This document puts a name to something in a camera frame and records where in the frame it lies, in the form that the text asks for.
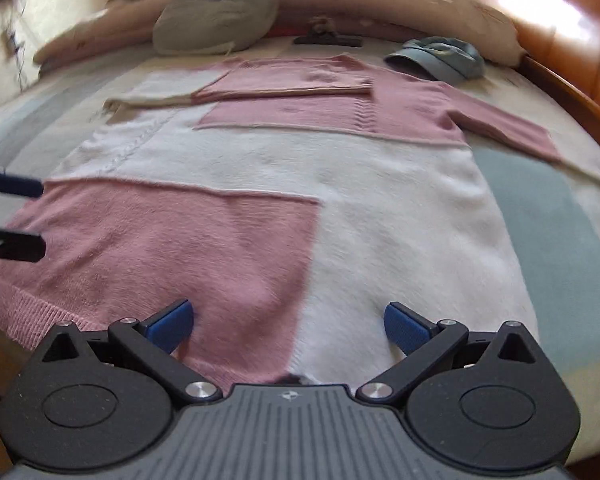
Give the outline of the grey cat face cushion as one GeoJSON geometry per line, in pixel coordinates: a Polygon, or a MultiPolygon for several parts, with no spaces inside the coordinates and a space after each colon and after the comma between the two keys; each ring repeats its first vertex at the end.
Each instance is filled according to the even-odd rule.
{"type": "Polygon", "coordinates": [[[154,29],[161,55],[219,55],[246,50],[276,20],[278,0],[171,0],[154,29]]]}

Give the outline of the blue baseball cap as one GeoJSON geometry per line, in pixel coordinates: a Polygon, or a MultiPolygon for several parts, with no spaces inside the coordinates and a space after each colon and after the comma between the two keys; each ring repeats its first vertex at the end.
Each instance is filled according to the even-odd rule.
{"type": "Polygon", "coordinates": [[[448,37],[408,40],[384,61],[398,72],[451,86],[482,78],[486,73],[486,62],[472,44],[448,37]]]}

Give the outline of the black phone with flower holder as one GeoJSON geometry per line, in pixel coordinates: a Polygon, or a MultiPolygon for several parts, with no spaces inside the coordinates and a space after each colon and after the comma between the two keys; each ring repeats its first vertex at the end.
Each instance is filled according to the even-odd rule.
{"type": "Polygon", "coordinates": [[[329,46],[362,48],[363,40],[360,37],[341,35],[336,31],[335,23],[327,16],[316,16],[308,23],[308,31],[294,38],[298,46],[329,46]]]}

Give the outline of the pink floral folded quilt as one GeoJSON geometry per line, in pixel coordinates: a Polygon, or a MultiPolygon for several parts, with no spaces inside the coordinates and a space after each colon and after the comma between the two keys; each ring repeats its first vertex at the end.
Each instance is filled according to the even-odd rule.
{"type": "MultiPolygon", "coordinates": [[[[171,1],[111,0],[40,47],[33,63],[61,66],[146,42],[171,1]]],[[[516,67],[524,56],[513,21],[481,0],[278,0],[274,27],[276,32],[298,28],[302,18],[319,15],[340,21],[346,34],[390,41],[418,32],[457,38],[504,66],[516,67]]]]}

